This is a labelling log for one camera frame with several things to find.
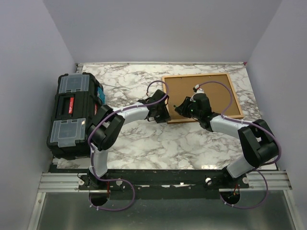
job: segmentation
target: toolbox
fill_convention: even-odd
[[[59,77],[47,146],[57,158],[90,156],[86,127],[105,103],[102,85],[91,73]]]

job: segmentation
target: red wire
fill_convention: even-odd
[[[107,182],[107,189],[106,189],[107,193],[110,194],[110,181]]]

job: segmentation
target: white wall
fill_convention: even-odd
[[[50,159],[57,78],[75,64],[42,0],[2,0],[0,22],[0,229],[23,230]]]
[[[76,62],[247,61],[281,0],[44,0]]]
[[[247,64],[307,227],[307,1],[283,0]]]

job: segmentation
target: white marble countertop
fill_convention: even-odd
[[[260,118],[244,65],[179,64],[84,64],[102,83],[106,104],[121,107],[146,98],[147,85],[162,76],[227,72],[233,82],[245,120]],[[154,84],[150,92],[162,89]],[[111,169],[222,169],[242,155],[240,141],[221,133],[210,133],[198,123],[156,124],[146,120],[123,126],[116,143],[109,149]],[[89,159],[60,159],[59,169],[87,168]]]

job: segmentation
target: toolbox lid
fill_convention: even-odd
[[[54,121],[50,143],[57,142],[58,147],[76,146],[76,140],[83,140],[85,136],[86,118],[74,120]]]
[[[90,76],[74,73],[63,76],[59,85],[59,93],[88,91]]]

